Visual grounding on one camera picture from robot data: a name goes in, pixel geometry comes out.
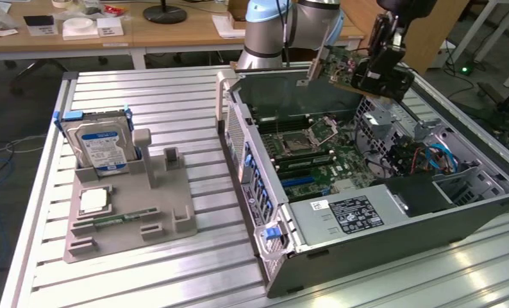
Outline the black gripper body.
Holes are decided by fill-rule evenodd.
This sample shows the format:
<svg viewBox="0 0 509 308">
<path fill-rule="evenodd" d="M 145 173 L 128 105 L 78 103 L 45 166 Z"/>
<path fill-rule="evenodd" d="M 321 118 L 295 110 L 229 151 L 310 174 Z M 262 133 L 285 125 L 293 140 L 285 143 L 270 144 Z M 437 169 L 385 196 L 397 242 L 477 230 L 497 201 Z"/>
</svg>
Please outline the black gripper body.
<svg viewBox="0 0 509 308">
<path fill-rule="evenodd" d="M 398 24 L 409 24 L 414 19 L 430 15 L 435 0 L 377 0 L 377 5 L 398 17 Z"/>
</svg>

